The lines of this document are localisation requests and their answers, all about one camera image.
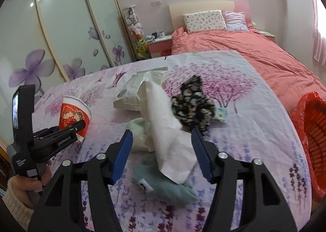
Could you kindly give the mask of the person left hand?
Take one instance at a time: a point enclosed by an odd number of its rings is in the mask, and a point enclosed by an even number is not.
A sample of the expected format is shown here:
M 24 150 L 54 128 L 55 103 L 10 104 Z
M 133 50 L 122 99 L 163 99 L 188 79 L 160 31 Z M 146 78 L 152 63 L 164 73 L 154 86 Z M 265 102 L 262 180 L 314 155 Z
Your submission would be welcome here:
M 37 199 L 31 199 L 28 192 L 36 194 L 39 191 L 42 191 L 43 188 L 49 183 L 52 177 L 49 168 L 49 166 L 51 165 L 51 161 L 48 160 L 45 165 L 45 169 L 41 174 L 41 180 L 38 180 L 37 178 L 30 178 L 19 175 L 10 178 L 8 181 L 8 188 L 5 196 L 8 198 L 15 198 L 25 207 L 33 209 L 36 205 Z

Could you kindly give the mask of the cream knitted sleeve forearm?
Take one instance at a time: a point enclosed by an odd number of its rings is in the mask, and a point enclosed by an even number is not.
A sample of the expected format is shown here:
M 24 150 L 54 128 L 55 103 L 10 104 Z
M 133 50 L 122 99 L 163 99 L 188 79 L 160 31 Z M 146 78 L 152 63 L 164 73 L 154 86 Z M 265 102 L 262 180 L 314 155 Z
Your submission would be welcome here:
M 12 178 L 8 181 L 8 188 L 5 195 L 2 197 L 3 202 L 13 215 L 15 220 L 19 225 L 25 230 L 28 230 L 28 226 L 32 215 L 34 213 L 33 209 L 26 207 L 14 194 L 14 189 L 12 186 Z

